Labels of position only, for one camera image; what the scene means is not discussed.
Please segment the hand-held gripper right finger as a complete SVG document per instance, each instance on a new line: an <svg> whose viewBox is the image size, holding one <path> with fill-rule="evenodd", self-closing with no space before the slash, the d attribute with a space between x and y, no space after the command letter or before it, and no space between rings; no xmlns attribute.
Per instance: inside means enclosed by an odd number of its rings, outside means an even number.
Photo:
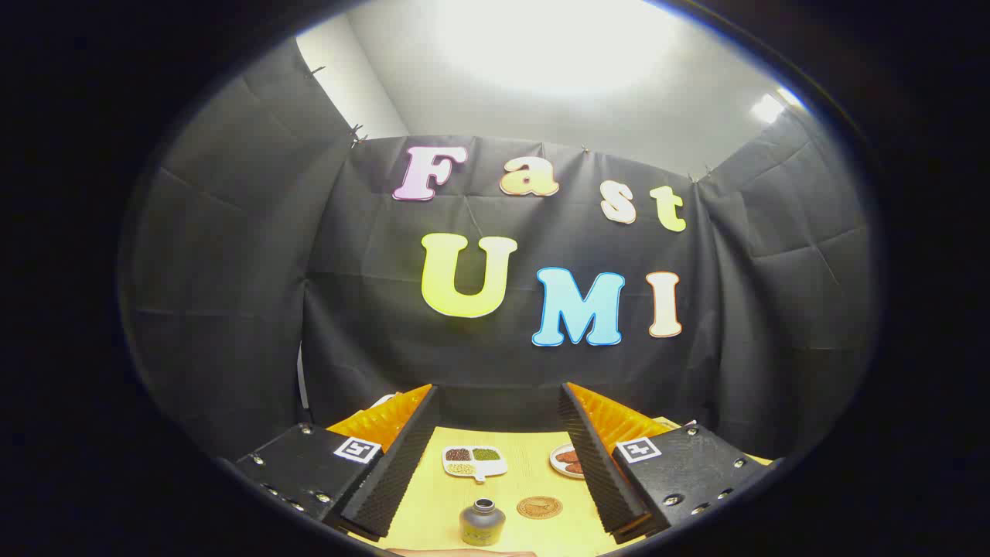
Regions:
<svg viewBox="0 0 990 557"><path fill-rule="evenodd" d="M774 470L695 421L654 421L578 384L562 385L558 413L615 542L718 514Z"/></svg>

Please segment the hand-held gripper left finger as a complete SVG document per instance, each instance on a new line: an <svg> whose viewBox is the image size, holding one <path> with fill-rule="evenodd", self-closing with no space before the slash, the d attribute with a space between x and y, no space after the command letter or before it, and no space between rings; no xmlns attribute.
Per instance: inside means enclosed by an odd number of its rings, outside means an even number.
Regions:
<svg viewBox="0 0 990 557"><path fill-rule="evenodd" d="M330 427L299 423L236 459L234 469L294 514L377 542L438 422L436 388L425 384Z"/></svg>

